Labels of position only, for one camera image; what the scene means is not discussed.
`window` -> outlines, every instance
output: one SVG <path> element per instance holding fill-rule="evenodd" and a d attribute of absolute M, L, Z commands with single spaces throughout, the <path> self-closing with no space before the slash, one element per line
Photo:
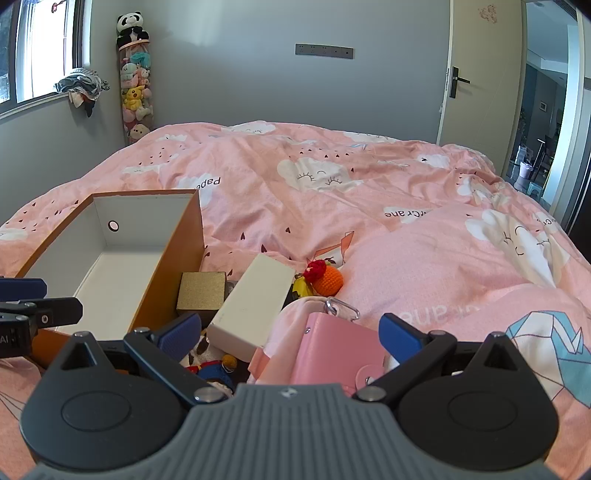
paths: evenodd
<path fill-rule="evenodd" d="M 81 66 L 83 0 L 17 0 L 0 15 L 0 113 L 44 96 Z"/>

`red crochet flower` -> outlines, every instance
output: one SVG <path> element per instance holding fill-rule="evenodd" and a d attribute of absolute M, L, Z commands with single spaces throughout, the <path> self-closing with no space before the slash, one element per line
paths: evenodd
<path fill-rule="evenodd" d="M 308 264 L 308 268 L 304 270 L 302 275 L 306 279 L 308 283 L 315 282 L 316 280 L 320 280 L 324 276 L 324 272 L 326 272 L 326 263 L 324 260 L 314 260 Z"/>

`bed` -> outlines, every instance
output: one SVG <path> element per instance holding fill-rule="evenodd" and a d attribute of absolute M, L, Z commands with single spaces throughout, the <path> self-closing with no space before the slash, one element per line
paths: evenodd
<path fill-rule="evenodd" d="M 506 332 L 560 415 L 548 466 L 569 479 L 591 466 L 591 266 L 481 153 L 264 121 L 163 127 L 2 225 L 0 275 L 16 275 L 91 193 L 158 189 L 199 190 L 205 271 L 238 280 L 261 252 L 299 272 L 330 259 L 345 278 L 338 297 L 366 326 L 393 312 L 460 340 Z M 0 469 L 17 478 L 32 463 L 14 404 L 35 374 L 22 361 L 0 374 L 0 447 L 21 459 Z"/>

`metal ring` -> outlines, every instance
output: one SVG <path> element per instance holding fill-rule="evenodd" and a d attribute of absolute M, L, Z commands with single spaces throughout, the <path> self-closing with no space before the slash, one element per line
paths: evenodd
<path fill-rule="evenodd" d="M 359 314 L 358 309 L 356 309 L 355 307 L 352 307 L 348 303 L 345 303 L 344 301 L 336 299 L 334 297 L 328 297 L 326 299 L 326 301 L 324 302 L 324 306 L 326 308 L 326 313 L 332 313 L 332 315 L 334 315 L 335 317 L 338 316 L 337 310 L 336 310 L 335 306 L 333 306 L 333 304 L 341 305 L 342 307 L 345 307 L 345 308 L 351 310 L 352 312 L 355 312 L 355 318 L 352 319 L 351 322 L 354 322 L 355 320 L 359 320 L 360 314 Z"/>

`gold box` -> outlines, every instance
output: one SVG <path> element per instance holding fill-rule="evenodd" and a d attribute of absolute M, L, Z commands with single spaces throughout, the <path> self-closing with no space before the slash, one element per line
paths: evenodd
<path fill-rule="evenodd" d="M 228 296 L 225 272 L 185 272 L 178 291 L 177 312 L 197 312 L 205 328 Z"/>

